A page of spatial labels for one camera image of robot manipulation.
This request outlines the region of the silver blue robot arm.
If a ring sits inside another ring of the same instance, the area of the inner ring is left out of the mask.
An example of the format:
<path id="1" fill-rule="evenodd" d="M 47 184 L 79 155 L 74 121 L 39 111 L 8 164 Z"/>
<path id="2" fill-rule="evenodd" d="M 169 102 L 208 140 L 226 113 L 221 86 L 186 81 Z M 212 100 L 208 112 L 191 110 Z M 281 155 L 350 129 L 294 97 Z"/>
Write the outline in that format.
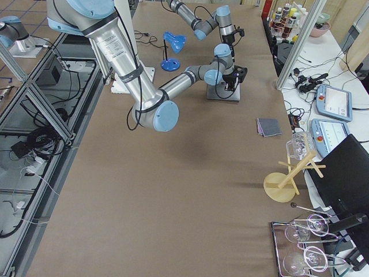
<path id="1" fill-rule="evenodd" d="M 198 40 L 204 40 L 216 28 L 219 29 L 222 43 L 233 46 L 236 29 L 232 23 L 231 10 L 228 5 L 220 6 L 209 18 L 202 20 L 182 1 L 166 1 L 170 10 L 178 14 L 194 32 Z"/>
<path id="2" fill-rule="evenodd" d="M 129 94 L 135 99 L 132 117 L 137 125 L 167 132 L 178 122 L 179 109 L 173 98 L 197 81 L 207 83 L 208 95 L 234 92 L 247 72 L 234 64 L 234 34 L 229 6 L 224 5 L 203 21 L 182 1 L 168 1 L 172 12 L 191 26 L 197 39 L 206 38 L 215 28 L 222 37 L 214 48 L 214 58 L 207 65 L 189 66 L 160 88 L 155 88 L 133 47 L 127 27 L 131 17 L 122 17 L 114 1 L 47 1 L 47 20 L 55 31 L 80 35 L 96 43 L 115 70 Z"/>

